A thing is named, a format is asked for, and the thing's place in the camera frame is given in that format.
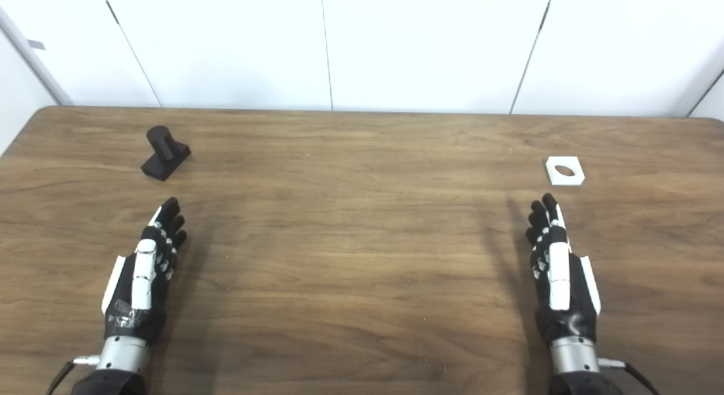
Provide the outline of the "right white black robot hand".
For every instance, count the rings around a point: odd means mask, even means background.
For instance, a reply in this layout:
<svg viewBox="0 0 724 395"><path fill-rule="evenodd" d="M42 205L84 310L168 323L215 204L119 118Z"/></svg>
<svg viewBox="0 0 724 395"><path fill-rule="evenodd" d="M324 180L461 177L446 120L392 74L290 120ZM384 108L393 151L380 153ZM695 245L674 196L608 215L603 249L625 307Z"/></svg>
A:
<svg viewBox="0 0 724 395"><path fill-rule="evenodd" d="M531 204L525 236L532 246L535 323L546 344L565 337L597 340L601 302L590 261L574 253L563 210L553 194Z"/></svg>

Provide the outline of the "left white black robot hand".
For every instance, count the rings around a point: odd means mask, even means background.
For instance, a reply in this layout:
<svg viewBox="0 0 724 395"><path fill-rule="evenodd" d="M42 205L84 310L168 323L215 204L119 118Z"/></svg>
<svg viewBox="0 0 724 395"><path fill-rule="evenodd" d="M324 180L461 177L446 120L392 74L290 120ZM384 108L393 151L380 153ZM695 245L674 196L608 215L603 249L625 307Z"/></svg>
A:
<svg viewBox="0 0 724 395"><path fill-rule="evenodd" d="M104 292L104 338L132 337L152 346L166 325L166 299L186 238L179 201L166 199L141 232L133 253L118 256Z"/></svg>

